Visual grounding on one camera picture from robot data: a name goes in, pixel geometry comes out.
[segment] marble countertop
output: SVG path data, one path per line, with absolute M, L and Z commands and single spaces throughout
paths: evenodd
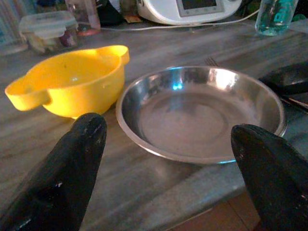
M 123 44 L 131 61 L 126 83 L 175 65 L 220 66 L 255 78 L 308 57 L 308 35 L 289 30 L 278 37 L 255 34 L 253 23 L 147 31 L 107 31 L 81 38 L 79 49 Z M 73 123 L 42 107 L 17 111 L 5 87 L 48 56 L 31 50 L 0 58 L 0 198 L 9 201 L 26 173 L 42 160 Z M 284 137 L 306 154 L 308 116 L 285 104 Z M 82 231 L 167 230 L 245 189 L 236 163 L 198 166 L 152 155 L 133 143 L 116 121 L 115 107 L 104 114 L 106 148 Z

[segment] metal bowl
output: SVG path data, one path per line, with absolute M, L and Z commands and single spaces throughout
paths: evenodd
M 271 89 L 210 66 L 173 67 L 137 79 L 118 100 L 116 115 L 140 147 L 196 164 L 235 161 L 234 125 L 253 124 L 281 136 L 285 131 L 283 105 Z

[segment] container lid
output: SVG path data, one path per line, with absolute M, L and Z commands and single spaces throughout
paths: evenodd
M 59 37 L 67 26 L 77 26 L 74 16 L 68 11 L 31 14 L 23 17 L 19 24 L 21 33 L 35 33 L 43 39 Z

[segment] white cable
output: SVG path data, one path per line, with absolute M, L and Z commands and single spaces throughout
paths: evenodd
M 114 31 L 141 31 L 141 30 L 153 30 L 153 29 L 169 29 L 169 28 L 183 28 L 183 27 L 198 27 L 198 26 L 216 26 L 216 25 L 225 25 L 225 24 L 232 24 L 232 23 L 239 23 L 242 22 L 259 12 L 259 9 L 253 12 L 252 14 L 248 15 L 245 18 L 230 21 L 230 22 L 222 22 L 222 23 L 200 23 L 194 25 L 180 25 L 180 26 L 151 26 L 145 28 L 131 28 L 131 29 L 115 29 L 115 28 L 107 28 L 101 27 L 102 30 L 114 30 Z

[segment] yellow bowl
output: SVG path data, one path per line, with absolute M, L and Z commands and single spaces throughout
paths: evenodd
M 128 48 L 121 45 L 67 52 L 34 66 L 5 94 L 20 111 L 43 105 L 71 118 L 88 112 L 102 114 L 118 99 L 128 62 Z

